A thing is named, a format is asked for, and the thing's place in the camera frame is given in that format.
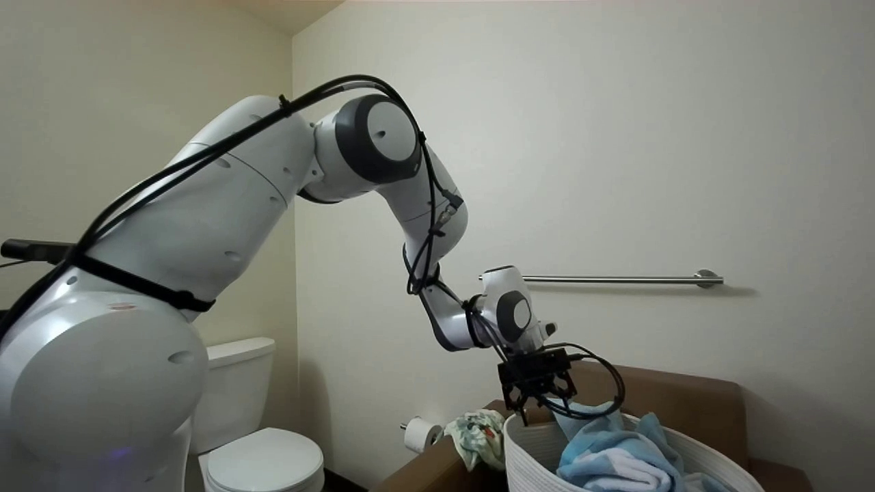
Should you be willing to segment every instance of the white toilet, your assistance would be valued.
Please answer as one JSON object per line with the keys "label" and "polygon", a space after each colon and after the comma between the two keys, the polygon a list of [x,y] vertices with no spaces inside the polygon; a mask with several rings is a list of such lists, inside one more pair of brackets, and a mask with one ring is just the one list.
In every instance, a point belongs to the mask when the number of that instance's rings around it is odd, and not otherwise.
{"label": "white toilet", "polygon": [[209,492],[319,492],[322,452],[286,429],[260,429],[273,339],[209,348],[209,389],[192,416],[192,453]]}

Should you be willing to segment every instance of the ceiling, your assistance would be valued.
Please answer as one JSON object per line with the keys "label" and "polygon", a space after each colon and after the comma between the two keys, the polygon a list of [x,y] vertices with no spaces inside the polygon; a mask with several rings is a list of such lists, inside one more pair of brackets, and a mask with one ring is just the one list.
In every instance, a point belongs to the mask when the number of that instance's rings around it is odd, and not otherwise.
{"label": "ceiling", "polygon": [[337,9],[341,0],[229,0],[237,9],[282,27],[296,37],[326,11]]}

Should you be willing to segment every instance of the beige wall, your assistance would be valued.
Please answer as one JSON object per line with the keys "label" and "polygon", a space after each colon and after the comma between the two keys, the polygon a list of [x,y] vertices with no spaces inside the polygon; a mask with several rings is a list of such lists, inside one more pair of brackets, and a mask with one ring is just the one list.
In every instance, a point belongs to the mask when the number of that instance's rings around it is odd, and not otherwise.
{"label": "beige wall", "polygon": [[[344,2],[292,39],[296,87],[373,72],[410,99],[471,203],[446,261],[691,274],[728,289],[535,293],[559,339],[738,380],[757,457],[873,489],[875,2]],[[444,352],[404,295],[378,196],[297,214],[314,434],[375,485],[399,425],[497,397],[494,356]]]}
{"label": "beige wall", "polygon": [[[291,76],[286,37],[217,0],[24,0],[0,5],[0,237],[72,240],[217,113]],[[8,307],[42,268],[0,270]],[[292,221],[222,303],[206,341],[269,333],[269,419],[292,419]]]}

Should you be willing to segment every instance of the laundry basket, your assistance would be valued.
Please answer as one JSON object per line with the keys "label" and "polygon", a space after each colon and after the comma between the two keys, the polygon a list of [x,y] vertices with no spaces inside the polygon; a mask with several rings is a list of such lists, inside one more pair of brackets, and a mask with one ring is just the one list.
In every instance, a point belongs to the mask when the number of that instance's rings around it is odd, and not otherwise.
{"label": "laundry basket", "polygon": [[[762,486],[725,453],[676,429],[665,429],[665,434],[668,434],[668,442],[684,457],[684,466],[688,474],[713,475],[736,492],[762,492]],[[524,427],[519,416],[512,416],[504,425],[509,489],[512,492],[580,492],[580,486],[552,474],[567,442],[568,441],[559,425]]]}

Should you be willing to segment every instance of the metal grab bar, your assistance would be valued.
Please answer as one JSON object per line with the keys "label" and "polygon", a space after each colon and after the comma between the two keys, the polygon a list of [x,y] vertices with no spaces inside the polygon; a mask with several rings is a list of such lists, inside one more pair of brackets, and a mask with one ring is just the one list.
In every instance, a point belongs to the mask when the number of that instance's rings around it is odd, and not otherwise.
{"label": "metal grab bar", "polygon": [[694,276],[524,276],[528,284],[694,284],[712,289],[725,284],[713,270],[698,270]]}

